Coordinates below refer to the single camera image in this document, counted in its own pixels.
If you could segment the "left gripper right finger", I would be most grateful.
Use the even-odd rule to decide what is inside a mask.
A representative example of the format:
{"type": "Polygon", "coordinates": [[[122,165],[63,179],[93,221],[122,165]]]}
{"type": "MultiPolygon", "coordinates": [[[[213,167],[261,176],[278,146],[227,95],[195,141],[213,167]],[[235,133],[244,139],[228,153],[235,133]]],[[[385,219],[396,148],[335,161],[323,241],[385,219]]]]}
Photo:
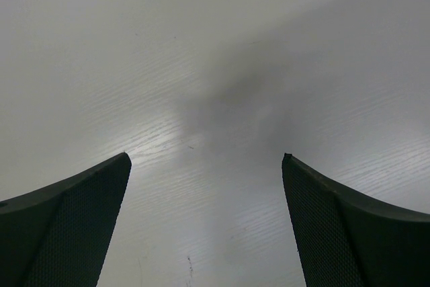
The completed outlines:
{"type": "Polygon", "coordinates": [[[284,155],[307,286],[428,286],[429,215],[369,197],[284,155]]]}

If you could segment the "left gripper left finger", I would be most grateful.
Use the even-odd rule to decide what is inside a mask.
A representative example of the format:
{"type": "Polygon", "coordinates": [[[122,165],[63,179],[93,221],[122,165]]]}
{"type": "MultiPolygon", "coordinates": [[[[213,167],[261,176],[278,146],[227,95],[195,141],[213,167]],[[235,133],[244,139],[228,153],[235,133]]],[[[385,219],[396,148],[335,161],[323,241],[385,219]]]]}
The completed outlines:
{"type": "Polygon", "coordinates": [[[131,166],[120,153],[1,201],[1,285],[96,286],[131,166]]]}

